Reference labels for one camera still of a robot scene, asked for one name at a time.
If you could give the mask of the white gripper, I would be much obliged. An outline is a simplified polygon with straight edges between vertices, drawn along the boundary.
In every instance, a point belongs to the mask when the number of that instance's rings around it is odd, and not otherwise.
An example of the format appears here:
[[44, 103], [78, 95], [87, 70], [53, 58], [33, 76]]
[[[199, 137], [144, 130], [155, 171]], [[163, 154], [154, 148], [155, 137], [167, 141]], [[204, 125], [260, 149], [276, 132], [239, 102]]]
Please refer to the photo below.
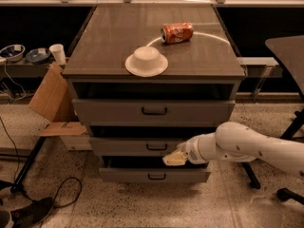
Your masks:
[[193, 164], [204, 164], [207, 160], [204, 159], [199, 152], [199, 136], [193, 137], [186, 142], [181, 142], [177, 145], [177, 150], [164, 156], [162, 161], [167, 166], [182, 166], [189, 161]]

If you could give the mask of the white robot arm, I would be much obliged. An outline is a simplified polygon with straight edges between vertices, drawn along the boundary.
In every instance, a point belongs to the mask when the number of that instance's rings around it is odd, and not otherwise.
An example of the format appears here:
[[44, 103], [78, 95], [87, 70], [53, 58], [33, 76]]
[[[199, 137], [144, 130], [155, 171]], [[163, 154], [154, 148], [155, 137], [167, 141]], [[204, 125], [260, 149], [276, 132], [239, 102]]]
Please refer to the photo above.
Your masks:
[[214, 133], [179, 143], [162, 158], [167, 166], [208, 163], [213, 160], [251, 162], [260, 159], [298, 178], [304, 175], [304, 144], [257, 133], [246, 125], [222, 123]]

